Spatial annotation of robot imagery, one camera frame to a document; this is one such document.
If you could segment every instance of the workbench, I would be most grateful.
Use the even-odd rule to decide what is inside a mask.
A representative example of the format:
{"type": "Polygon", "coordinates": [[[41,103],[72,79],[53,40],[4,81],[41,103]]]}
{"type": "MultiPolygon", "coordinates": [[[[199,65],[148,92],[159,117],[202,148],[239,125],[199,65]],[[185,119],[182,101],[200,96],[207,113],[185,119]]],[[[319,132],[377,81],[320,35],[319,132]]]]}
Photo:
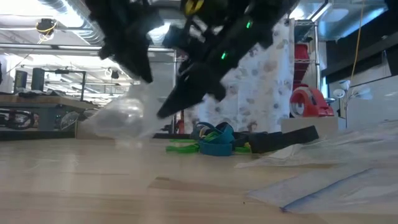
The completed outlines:
{"type": "Polygon", "coordinates": [[[398,215],[297,215],[247,191],[325,167],[252,167],[258,156],[166,154],[168,140],[57,139],[0,144],[7,224],[368,224],[398,215]]]}
{"type": "Polygon", "coordinates": [[[0,108],[30,111],[39,116],[39,131],[53,131],[55,119],[62,111],[81,112],[97,108],[96,105],[61,96],[33,96],[23,98],[17,95],[0,95],[0,108]]]}

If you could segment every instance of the clear plastic sheet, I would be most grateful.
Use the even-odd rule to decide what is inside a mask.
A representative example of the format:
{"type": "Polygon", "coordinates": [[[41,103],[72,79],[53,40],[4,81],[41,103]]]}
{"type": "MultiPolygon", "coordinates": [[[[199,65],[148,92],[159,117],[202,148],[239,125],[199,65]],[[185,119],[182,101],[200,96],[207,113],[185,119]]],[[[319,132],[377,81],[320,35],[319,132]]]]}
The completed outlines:
{"type": "Polygon", "coordinates": [[[293,213],[398,213],[397,169],[344,166],[283,180],[248,196],[293,213]]]}
{"type": "Polygon", "coordinates": [[[83,122],[95,134],[113,139],[149,138],[170,119],[156,116],[162,106],[162,96],[157,96],[155,86],[132,85],[129,91],[108,103],[90,119],[83,122]]]}
{"type": "Polygon", "coordinates": [[[238,164],[252,166],[299,166],[305,164],[388,163],[398,161],[398,121],[344,131],[309,144],[281,149],[258,160],[238,164]]]}

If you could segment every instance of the patterned curtain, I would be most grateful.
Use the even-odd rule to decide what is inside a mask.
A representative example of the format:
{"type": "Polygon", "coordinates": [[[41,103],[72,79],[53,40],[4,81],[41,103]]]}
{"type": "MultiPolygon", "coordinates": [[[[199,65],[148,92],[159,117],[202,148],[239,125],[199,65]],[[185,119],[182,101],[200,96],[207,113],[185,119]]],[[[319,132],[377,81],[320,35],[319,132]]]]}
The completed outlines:
{"type": "Polygon", "coordinates": [[[274,44],[267,50],[254,46],[222,80],[226,98],[204,102],[185,110],[185,131],[199,121],[217,125],[228,122],[236,131],[280,131],[289,117],[294,75],[294,20],[282,19],[274,27],[274,44]]]}

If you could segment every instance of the ceiling duct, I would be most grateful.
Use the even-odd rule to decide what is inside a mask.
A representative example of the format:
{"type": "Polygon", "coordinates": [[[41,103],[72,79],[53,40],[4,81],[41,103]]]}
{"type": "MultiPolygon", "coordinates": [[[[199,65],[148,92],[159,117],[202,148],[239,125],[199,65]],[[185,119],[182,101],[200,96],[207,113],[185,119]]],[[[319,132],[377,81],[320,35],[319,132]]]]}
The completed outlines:
{"type": "Polygon", "coordinates": [[[319,38],[324,41],[338,40],[358,30],[362,7],[362,26],[387,11],[384,0],[329,0],[329,3],[331,7],[323,13],[318,24],[319,38]]]}
{"type": "Polygon", "coordinates": [[[90,12],[80,0],[38,0],[38,1],[45,6],[49,6],[55,9],[61,15],[70,14],[71,16],[78,16],[82,21],[84,21],[83,25],[81,27],[72,27],[72,28],[81,28],[82,31],[76,30],[73,32],[76,35],[79,35],[90,45],[101,45],[103,41],[103,34],[95,24],[92,24],[88,20],[90,12]]]}

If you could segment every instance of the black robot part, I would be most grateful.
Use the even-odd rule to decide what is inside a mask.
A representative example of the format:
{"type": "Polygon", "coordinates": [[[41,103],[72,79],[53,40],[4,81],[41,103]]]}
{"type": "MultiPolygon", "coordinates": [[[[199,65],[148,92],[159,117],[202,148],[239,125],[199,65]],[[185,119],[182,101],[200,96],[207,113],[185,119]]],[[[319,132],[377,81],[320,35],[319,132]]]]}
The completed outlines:
{"type": "MultiPolygon", "coordinates": [[[[147,57],[147,33],[161,25],[159,6],[147,0],[85,0],[105,35],[101,58],[112,56],[144,81],[152,82],[147,57]]],[[[206,94],[221,101],[221,79],[257,43],[272,44],[272,28],[297,0],[182,0],[179,11],[187,21],[183,28],[170,26],[163,45],[181,50],[188,58],[181,63],[177,84],[158,112],[166,118],[202,101],[206,94]],[[205,27],[199,26],[199,19],[205,27]],[[201,37],[194,37],[196,29],[201,37]]]]}
{"type": "Polygon", "coordinates": [[[152,82],[147,33],[164,24],[158,10],[129,0],[86,0],[86,5],[91,11],[90,19],[98,23],[105,35],[99,56],[113,57],[145,82],[152,82]]]}

